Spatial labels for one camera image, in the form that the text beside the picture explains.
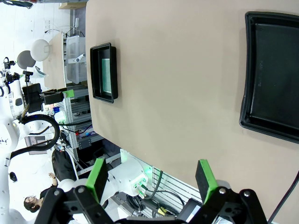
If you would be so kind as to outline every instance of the clear plastic container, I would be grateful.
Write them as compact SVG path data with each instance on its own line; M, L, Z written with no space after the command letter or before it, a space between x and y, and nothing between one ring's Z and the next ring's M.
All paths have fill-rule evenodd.
M87 80L86 57L82 56L83 54L85 54L85 37L68 37L66 39L66 75L67 79L75 84Z

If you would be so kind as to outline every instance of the cardboard box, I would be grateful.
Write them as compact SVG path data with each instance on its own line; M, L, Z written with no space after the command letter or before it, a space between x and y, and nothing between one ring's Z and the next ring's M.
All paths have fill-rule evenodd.
M86 2L66 2L59 5L59 9L77 9L83 7L86 7Z

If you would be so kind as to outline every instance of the black tray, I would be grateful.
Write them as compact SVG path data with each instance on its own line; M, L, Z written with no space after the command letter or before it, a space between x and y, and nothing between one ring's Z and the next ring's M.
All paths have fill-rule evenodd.
M240 125L299 143L299 16L248 12Z
M111 43L90 48L93 97L109 103L118 98L116 48Z

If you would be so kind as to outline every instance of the person's arm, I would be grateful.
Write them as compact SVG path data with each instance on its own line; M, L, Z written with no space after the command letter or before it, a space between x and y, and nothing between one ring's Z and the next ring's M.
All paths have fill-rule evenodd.
M56 179L56 177L55 177L55 174L54 174L54 173L49 173L49 177L52 178L53 186L57 186L57 185L58 185L58 182L57 182L57 179Z

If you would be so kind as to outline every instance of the beige tabletop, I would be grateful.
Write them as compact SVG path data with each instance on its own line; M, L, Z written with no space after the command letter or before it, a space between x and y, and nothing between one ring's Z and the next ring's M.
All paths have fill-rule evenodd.
M119 97L93 98L94 130L145 162L196 185L198 159L234 191L256 191L266 216L293 182L299 145L240 127L247 11L296 14L289 0L90 0L86 52L117 48ZM87 54L88 85L91 86ZM297 222L299 186L275 221Z
M65 87L63 34L59 32L55 35L49 45L51 53L43 61L43 72L47 74L44 78L45 86L49 89L62 89Z

